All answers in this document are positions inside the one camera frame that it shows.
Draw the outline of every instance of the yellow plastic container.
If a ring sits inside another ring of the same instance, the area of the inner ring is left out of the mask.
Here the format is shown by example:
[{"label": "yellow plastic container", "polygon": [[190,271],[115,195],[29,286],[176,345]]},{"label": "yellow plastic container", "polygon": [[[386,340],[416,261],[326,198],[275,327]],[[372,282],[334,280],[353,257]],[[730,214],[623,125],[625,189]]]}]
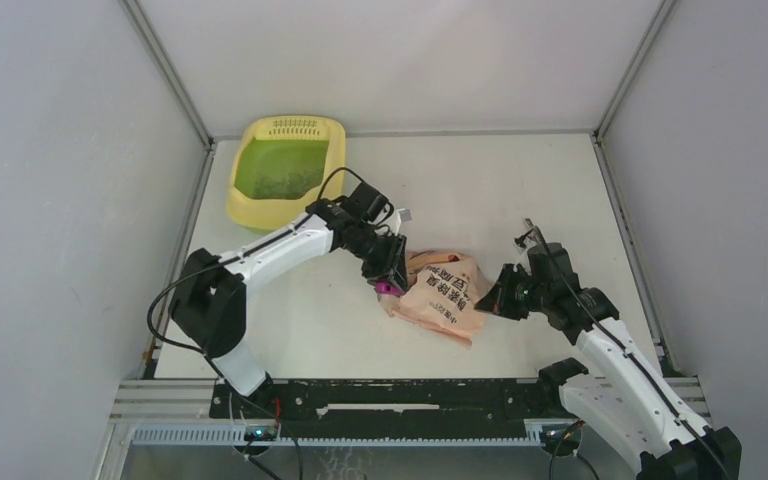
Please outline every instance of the yellow plastic container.
[{"label": "yellow plastic container", "polygon": [[[246,129],[228,182],[228,215],[258,230],[286,225],[313,203],[325,178],[346,164],[346,131],[330,118],[267,117]],[[343,172],[324,198],[343,191]]]}]

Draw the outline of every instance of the green litter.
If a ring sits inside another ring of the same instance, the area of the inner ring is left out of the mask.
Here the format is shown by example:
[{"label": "green litter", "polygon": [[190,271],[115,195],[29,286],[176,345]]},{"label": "green litter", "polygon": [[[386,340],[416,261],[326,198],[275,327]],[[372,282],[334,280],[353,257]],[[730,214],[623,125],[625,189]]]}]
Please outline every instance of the green litter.
[{"label": "green litter", "polygon": [[322,183],[327,140],[252,140],[234,188],[253,200],[298,200]]}]

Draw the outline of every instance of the white table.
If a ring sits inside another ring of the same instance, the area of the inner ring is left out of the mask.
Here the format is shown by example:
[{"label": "white table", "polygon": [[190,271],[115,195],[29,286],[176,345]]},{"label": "white table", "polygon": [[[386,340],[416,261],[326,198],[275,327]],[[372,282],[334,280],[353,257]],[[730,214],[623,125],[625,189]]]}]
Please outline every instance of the white table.
[{"label": "white table", "polygon": [[[238,148],[236,141],[218,145],[190,251],[221,253],[259,237],[225,213]],[[413,221],[402,229],[409,249],[469,253],[491,281],[503,263],[515,260],[513,238],[523,232],[523,217],[531,217],[548,241],[570,252],[582,286],[608,295],[657,368],[587,135],[349,138],[346,158],[396,208],[410,208]],[[346,178],[349,191],[354,182]],[[246,340],[274,378],[535,377],[555,361],[582,359],[539,314],[520,322],[488,318],[470,349],[389,318],[361,278],[360,264],[337,251],[298,266],[250,299]],[[189,341],[174,323],[167,334]],[[162,348],[155,375],[215,376],[199,355],[171,346]]]}]

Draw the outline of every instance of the purple object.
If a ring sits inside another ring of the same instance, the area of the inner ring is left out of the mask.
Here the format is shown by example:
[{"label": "purple object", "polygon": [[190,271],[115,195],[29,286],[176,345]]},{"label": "purple object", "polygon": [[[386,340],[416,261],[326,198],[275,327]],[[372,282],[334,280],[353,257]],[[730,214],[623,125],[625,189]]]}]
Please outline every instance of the purple object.
[{"label": "purple object", "polygon": [[401,297],[404,292],[399,290],[390,282],[377,282],[375,284],[375,293],[379,295],[393,295],[394,297]]}]

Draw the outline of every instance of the robotic arm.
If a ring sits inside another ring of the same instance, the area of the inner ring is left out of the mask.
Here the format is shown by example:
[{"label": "robotic arm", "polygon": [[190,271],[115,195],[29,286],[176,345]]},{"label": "robotic arm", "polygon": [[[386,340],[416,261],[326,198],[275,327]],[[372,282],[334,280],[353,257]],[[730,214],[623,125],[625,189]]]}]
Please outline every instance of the robotic arm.
[{"label": "robotic arm", "polygon": [[638,479],[736,479],[741,447],[731,430],[713,430],[684,404],[637,348],[605,294],[581,288],[561,244],[547,244],[539,228],[528,220],[526,225],[529,232],[515,241],[525,258],[503,267],[476,309],[513,320],[543,313],[599,368],[620,398],[572,358],[539,375],[564,409],[590,424]]},{"label": "robotic arm", "polygon": [[296,221],[251,245],[218,256],[204,249],[193,252],[181,277],[205,272],[175,290],[172,319],[238,393],[251,395],[268,376],[243,338],[246,300],[263,285],[302,262],[344,248],[363,260],[361,274],[377,291],[407,291],[405,237],[379,233],[382,226],[374,224],[387,205],[392,214],[387,198],[361,183],[348,197],[317,200]]}]

